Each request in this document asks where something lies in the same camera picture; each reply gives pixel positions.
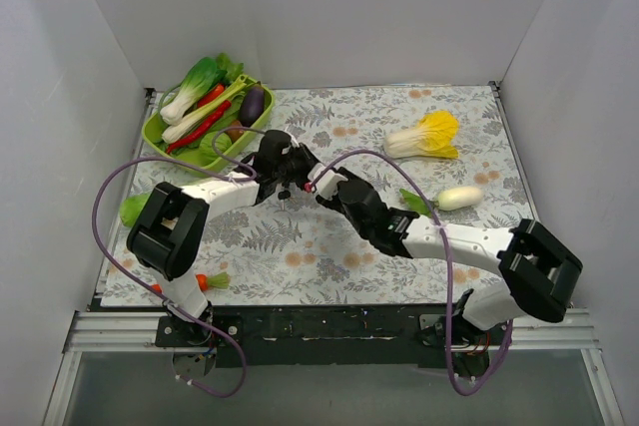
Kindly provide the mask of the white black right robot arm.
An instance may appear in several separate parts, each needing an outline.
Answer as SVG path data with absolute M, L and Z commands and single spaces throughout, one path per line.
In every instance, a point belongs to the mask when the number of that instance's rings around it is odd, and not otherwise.
M 449 314 L 426 327 L 425 341 L 470 344 L 515 318 L 532 316 L 548 323 L 564 319 L 583 265 L 540 222 L 525 218 L 512 228 L 438 225 L 433 217 L 388 207 L 360 179 L 323 190 L 312 184 L 305 188 L 388 256 L 452 259 L 499 276 L 492 285 L 467 290 Z

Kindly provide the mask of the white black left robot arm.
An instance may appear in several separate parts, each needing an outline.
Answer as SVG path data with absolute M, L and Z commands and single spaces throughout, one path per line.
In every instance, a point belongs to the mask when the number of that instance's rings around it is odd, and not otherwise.
M 319 163 L 288 133 L 269 130 L 258 150 L 244 157 L 226 181 L 154 187 L 129 232 L 127 248 L 160 284 L 166 308 L 175 317 L 174 329 L 188 344 L 203 345 L 213 332 L 212 306 L 193 269 L 208 220 L 258 205 L 278 186 L 302 189 Z

